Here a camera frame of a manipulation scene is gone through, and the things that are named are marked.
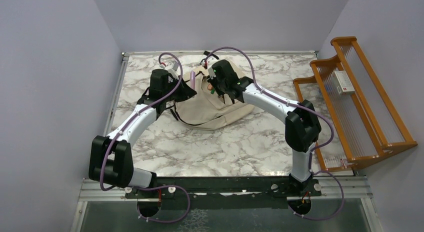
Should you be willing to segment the pink highlighter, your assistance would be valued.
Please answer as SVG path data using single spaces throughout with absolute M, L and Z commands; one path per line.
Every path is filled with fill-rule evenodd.
M 194 70 L 190 72 L 190 87 L 193 90 L 196 89 L 196 72 Z

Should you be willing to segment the cream canvas backpack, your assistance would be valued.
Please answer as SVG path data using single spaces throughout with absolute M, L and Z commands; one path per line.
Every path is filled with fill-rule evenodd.
M 208 87 L 208 75 L 204 75 L 200 65 L 191 71 L 196 72 L 195 91 L 197 94 L 183 102 L 175 102 L 169 109 L 173 117 L 184 126 L 204 131 L 213 131 L 228 126 L 245 116 L 255 108 L 254 105 L 231 101 L 228 95 L 219 97 L 211 94 Z M 190 72 L 183 80 L 190 86 Z

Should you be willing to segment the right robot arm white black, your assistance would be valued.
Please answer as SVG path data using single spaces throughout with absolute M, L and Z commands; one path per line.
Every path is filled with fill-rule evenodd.
M 207 72 L 208 82 L 219 96 L 228 95 L 233 102 L 258 107 L 284 124 L 284 141 L 292 149 L 288 188 L 296 196 L 306 192 L 314 177 L 312 153 L 322 130 L 313 104 L 286 99 L 260 87 L 254 78 L 238 76 L 235 66 L 226 59 L 210 65 Z

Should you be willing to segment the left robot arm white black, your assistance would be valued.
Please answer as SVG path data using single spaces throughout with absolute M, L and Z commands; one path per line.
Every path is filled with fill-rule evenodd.
M 96 136 L 91 145 L 88 177 L 113 187 L 138 187 L 144 197 L 157 192 L 156 173 L 134 167 L 132 147 L 166 110 L 167 102 L 184 102 L 197 92 L 173 69 L 156 68 L 150 86 L 137 101 L 131 115 L 106 136 Z

